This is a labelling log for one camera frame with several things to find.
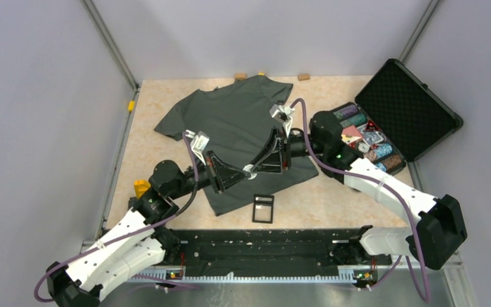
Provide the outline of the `blue round brooch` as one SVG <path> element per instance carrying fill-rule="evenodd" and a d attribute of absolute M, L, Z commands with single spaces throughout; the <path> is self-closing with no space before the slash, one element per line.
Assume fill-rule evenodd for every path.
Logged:
<path fill-rule="evenodd" d="M 258 175 L 257 172 L 255 172 L 255 170 L 254 170 L 253 164 L 245 165 L 243 168 L 243 171 L 246 172 L 248 180 L 254 180 Z"/>

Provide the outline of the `dark grey t-shirt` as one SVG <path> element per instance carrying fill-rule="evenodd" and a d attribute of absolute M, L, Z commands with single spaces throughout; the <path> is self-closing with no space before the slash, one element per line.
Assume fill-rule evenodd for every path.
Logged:
<path fill-rule="evenodd" d="M 232 166 L 243 168 L 267 142 L 273 127 L 281 124 L 270 116 L 272 106 L 284 104 L 292 83 L 257 75 L 212 91 L 196 90 L 177 102 L 154 130 L 176 141 L 182 132 L 204 132 L 210 138 L 207 150 Z M 274 194 L 318 176 L 308 157 L 292 160 L 282 174 L 259 174 L 221 194 L 205 188 L 214 214 L 221 216 L 250 204 L 254 194 Z"/>

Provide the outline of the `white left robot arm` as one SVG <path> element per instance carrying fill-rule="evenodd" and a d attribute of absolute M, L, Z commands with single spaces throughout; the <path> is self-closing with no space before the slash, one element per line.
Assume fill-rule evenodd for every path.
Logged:
<path fill-rule="evenodd" d="M 254 164 L 232 166 L 212 150 L 194 155 L 192 162 L 188 171 L 171 160 L 158 163 L 149 178 L 150 187 L 116 226 L 88 250 L 48 267 L 42 278 L 50 295 L 46 301 L 58 306 L 98 306 L 143 269 L 176 262 L 180 248 L 158 231 L 183 214 L 200 189 L 210 185 L 222 193 L 256 176 Z"/>

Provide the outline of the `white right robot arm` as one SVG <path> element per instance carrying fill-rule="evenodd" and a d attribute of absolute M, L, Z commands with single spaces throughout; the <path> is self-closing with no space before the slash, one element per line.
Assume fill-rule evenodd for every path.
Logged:
<path fill-rule="evenodd" d="M 399 215 L 406 227 L 366 227 L 349 254 L 359 264 L 375 255 L 414 257 L 433 270 L 441 269 L 467 239 L 459 201 L 424 193 L 396 179 L 346 145 L 343 128 L 330 111 L 315 113 L 301 136 L 290 130 L 273 129 L 261 152 L 244 167 L 246 177 L 260 173 L 282 173 L 291 159 L 309 155 L 338 182 L 372 197 Z"/>

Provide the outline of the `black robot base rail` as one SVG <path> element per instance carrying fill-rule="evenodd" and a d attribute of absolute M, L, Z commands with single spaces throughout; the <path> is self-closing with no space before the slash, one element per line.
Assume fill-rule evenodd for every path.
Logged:
<path fill-rule="evenodd" d="M 163 265 L 187 277 L 301 278 L 338 276 L 344 265 L 391 265 L 367 255 L 358 228 L 290 230 L 170 230 Z"/>

